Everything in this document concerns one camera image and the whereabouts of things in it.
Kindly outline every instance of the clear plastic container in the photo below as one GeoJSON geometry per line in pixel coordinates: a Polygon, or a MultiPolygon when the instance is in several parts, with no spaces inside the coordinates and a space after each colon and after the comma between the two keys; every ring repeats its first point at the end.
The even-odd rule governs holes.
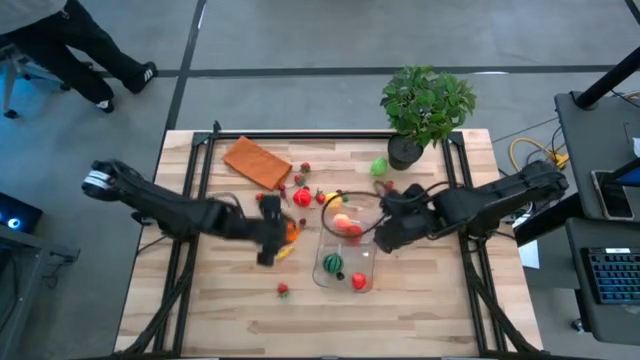
{"type": "MultiPolygon", "coordinates": [[[[327,209],[325,223],[337,233],[345,233],[344,227],[339,228],[334,221],[336,215],[346,216],[350,226],[356,226],[362,231],[369,229],[378,220],[380,210],[377,199],[356,198],[341,204],[339,207],[327,209]]],[[[343,238],[331,234],[326,229],[320,232],[316,263],[313,268],[313,281],[318,286],[333,288],[341,291],[366,293],[373,287],[373,266],[375,262],[377,246],[373,241],[374,231],[363,234],[358,239],[343,238]],[[342,269],[339,273],[330,273],[325,270],[324,261],[327,256],[342,259],[342,269]],[[354,274],[357,274],[355,284],[362,283],[360,289],[354,286],[354,274]]]]}

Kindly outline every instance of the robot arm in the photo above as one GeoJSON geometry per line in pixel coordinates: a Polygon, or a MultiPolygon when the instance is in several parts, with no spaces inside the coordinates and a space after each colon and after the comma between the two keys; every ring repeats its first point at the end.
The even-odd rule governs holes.
{"type": "Polygon", "coordinates": [[[265,196],[259,218],[246,218],[239,204],[214,199],[194,200],[145,180],[137,171],[117,160],[95,161],[82,190],[94,199],[121,201],[141,216],[158,222],[160,229],[176,240],[205,233],[225,239],[250,240],[261,246],[257,261],[272,266],[286,244],[287,219],[278,196],[265,196]]]}
{"type": "Polygon", "coordinates": [[[564,175],[542,161],[478,188],[450,188],[434,196],[413,184],[402,194],[384,196],[387,220],[374,239],[390,253],[423,237],[435,240],[458,230],[469,238],[488,238],[503,217],[531,201],[560,200],[568,187],[564,175]]]}

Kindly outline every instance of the concrete floor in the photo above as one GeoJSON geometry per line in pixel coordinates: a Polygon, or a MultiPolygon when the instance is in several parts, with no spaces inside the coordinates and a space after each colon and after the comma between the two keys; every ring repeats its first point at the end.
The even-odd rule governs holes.
{"type": "MultiPolygon", "coordinates": [[[[623,0],[82,2],[123,50],[140,61],[155,60],[161,70],[180,69],[195,19],[201,26],[199,32],[194,27],[197,41],[186,69],[427,63],[517,72],[459,75],[478,94],[477,111],[465,126],[491,131],[498,164],[509,173],[514,171],[509,142],[526,136],[548,143],[558,127],[551,120],[553,96],[585,89],[602,75],[602,68],[591,65],[618,62],[640,35],[623,0]],[[194,12],[202,4],[200,17],[194,12]],[[521,73],[522,66],[536,68],[521,73]]],[[[214,120],[227,129],[388,126],[378,106],[388,75],[192,75],[186,85],[185,78],[156,79],[135,97],[110,80],[118,109],[108,116],[46,81],[18,83],[12,107],[22,117],[0,121],[0,191],[44,210],[39,234],[82,248],[79,261],[61,271],[56,289],[43,286],[20,346],[21,359],[99,356],[113,349],[140,228],[125,206],[82,195],[80,184],[92,160],[119,158],[151,177],[167,120],[177,129],[209,129],[214,120]],[[181,95],[183,90],[182,98],[174,97],[174,91],[181,95]],[[177,113],[169,111],[173,98],[182,99],[177,113]]],[[[618,88],[636,89],[638,76],[618,88]]],[[[524,163],[531,150],[518,147],[518,161],[524,163]]],[[[601,344],[569,329],[577,316],[572,293],[531,290],[546,350],[640,357],[640,348],[601,344]]]]}

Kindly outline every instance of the toy watermelon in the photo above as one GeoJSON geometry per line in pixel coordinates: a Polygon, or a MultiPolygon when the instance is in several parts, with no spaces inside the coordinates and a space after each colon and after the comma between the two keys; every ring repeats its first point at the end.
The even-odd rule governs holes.
{"type": "Polygon", "coordinates": [[[324,271],[328,272],[329,274],[336,274],[340,272],[343,266],[344,260],[342,260],[342,256],[340,256],[340,254],[338,253],[329,254],[325,256],[324,260],[322,261],[322,267],[324,268],[324,271]]]}

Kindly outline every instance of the black metal frame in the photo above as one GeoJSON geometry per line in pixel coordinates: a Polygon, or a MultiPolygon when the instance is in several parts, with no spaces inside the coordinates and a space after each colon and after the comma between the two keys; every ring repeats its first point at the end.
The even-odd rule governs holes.
{"type": "MultiPolygon", "coordinates": [[[[192,190],[193,177],[195,174],[195,166],[198,158],[199,149],[206,145],[204,154],[204,163],[202,168],[202,178],[200,187],[198,189],[198,197],[202,198],[206,196],[208,176],[211,169],[211,161],[213,158],[213,148],[216,140],[234,140],[241,136],[246,136],[254,140],[265,139],[388,139],[393,135],[392,131],[275,131],[275,132],[248,132],[248,131],[221,131],[220,125],[216,122],[213,132],[196,132],[193,135],[191,143],[191,152],[189,154],[189,162],[187,165],[187,173],[185,175],[185,184],[183,188],[183,195],[190,196],[192,190]]],[[[456,174],[453,165],[453,159],[451,155],[451,145],[455,145],[458,150],[458,155],[461,164],[461,172],[465,186],[472,187],[471,170],[469,168],[469,162],[466,154],[466,147],[464,143],[464,137],[461,132],[453,132],[449,141],[443,144],[443,155],[445,160],[445,168],[447,171],[447,177],[451,186],[457,184],[456,174]]],[[[499,325],[496,317],[493,313],[490,314],[493,325],[493,334],[496,339],[497,350],[489,350],[487,348],[487,339],[484,332],[484,324],[482,320],[482,312],[480,309],[480,303],[478,301],[478,293],[472,287],[472,281],[469,277],[471,271],[477,277],[477,273],[473,268],[471,262],[471,254],[469,253],[469,240],[459,234],[459,242],[461,254],[463,257],[463,266],[465,267],[465,278],[467,282],[467,290],[469,295],[469,305],[471,311],[471,317],[473,320],[474,330],[477,339],[477,348],[480,357],[492,357],[492,358],[514,358],[514,359],[533,359],[538,354],[518,354],[510,353],[507,350],[506,340],[504,332],[499,325]]],[[[97,359],[177,359],[181,357],[182,343],[184,340],[184,330],[186,326],[186,319],[189,307],[189,296],[191,292],[191,284],[193,280],[193,273],[195,268],[195,260],[198,248],[198,238],[181,239],[181,241],[175,241],[171,250],[171,256],[169,258],[169,266],[167,270],[167,277],[165,281],[165,288],[163,293],[163,300],[160,309],[153,317],[147,328],[141,333],[136,342],[127,348],[126,350],[118,353],[114,353],[111,356],[97,359]],[[178,262],[180,258],[181,248],[184,243],[189,245],[187,260],[184,265],[182,274],[176,281],[178,262]],[[180,298],[180,305],[177,314],[176,331],[172,344],[172,350],[164,350],[165,338],[166,338],[166,320],[167,317],[180,298]],[[152,352],[145,353],[151,339],[155,338],[152,352]]],[[[486,301],[487,296],[495,301],[495,287],[493,284],[493,277],[491,274],[491,266],[489,264],[489,257],[486,249],[482,248],[478,252],[479,263],[482,270],[482,277],[484,279],[484,287],[486,291],[483,291],[486,301]]],[[[547,358],[548,355],[540,354],[540,359],[547,358]]]]}

